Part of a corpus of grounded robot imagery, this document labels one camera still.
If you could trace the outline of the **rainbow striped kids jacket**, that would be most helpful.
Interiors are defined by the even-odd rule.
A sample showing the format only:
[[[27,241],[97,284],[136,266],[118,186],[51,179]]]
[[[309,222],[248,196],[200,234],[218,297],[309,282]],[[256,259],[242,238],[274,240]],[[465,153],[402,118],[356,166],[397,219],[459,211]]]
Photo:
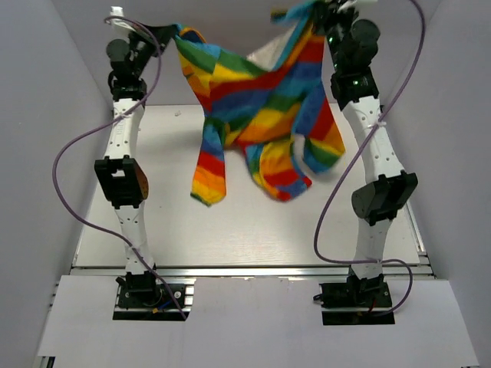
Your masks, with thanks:
[[[315,2],[272,15],[286,33],[242,56],[208,43],[179,25],[174,41],[183,76],[203,108],[203,135],[191,196],[214,205],[226,196],[227,149],[241,150],[255,184],[287,202],[311,186],[294,155],[304,138],[303,160],[325,173],[345,148],[321,79],[325,41],[315,34]]]

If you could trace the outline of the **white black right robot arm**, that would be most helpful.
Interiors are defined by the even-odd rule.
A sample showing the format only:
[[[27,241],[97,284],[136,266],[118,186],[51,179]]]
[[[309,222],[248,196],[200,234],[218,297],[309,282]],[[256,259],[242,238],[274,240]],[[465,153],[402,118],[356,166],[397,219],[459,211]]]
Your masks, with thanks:
[[[348,300],[365,305],[382,281],[387,233],[397,213],[417,187],[417,175],[406,172],[384,125],[379,91],[371,71],[380,31],[358,17],[354,1],[321,1],[315,5],[317,35],[328,42],[334,73],[331,92],[358,144],[356,157],[364,164],[365,185],[351,195],[359,219],[358,242],[350,263]]]

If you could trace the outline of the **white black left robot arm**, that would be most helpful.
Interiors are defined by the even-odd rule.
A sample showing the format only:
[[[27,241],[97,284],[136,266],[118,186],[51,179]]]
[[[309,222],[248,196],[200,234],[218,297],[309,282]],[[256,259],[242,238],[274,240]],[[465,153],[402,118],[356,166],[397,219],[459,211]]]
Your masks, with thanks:
[[[119,283],[136,290],[136,297],[144,305],[153,306],[162,297],[162,287],[156,283],[156,265],[144,223],[148,180],[136,160],[137,137],[145,111],[143,99],[147,95],[147,84],[141,74],[149,60],[157,56],[153,39],[165,51],[177,28],[167,25],[147,29],[151,34],[140,27],[130,27],[125,39],[114,39],[106,48],[112,68],[107,82],[114,117],[119,121],[112,125],[104,158],[95,161],[94,170],[126,239],[126,276]]]

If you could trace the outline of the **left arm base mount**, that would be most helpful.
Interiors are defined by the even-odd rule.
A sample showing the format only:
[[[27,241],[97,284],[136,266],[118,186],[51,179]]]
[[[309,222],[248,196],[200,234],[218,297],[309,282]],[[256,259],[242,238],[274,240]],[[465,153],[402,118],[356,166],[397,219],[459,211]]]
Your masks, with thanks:
[[[170,283],[169,288],[148,271],[116,278],[113,320],[179,321],[189,316],[191,286]]]

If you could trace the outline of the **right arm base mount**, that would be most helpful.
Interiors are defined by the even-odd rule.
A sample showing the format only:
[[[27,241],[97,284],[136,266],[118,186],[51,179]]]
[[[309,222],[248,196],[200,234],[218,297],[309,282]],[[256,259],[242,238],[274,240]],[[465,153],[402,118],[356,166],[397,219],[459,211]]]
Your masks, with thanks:
[[[390,291],[382,274],[369,279],[350,274],[344,282],[327,282],[319,287],[313,301],[321,306],[325,326],[395,324]]]

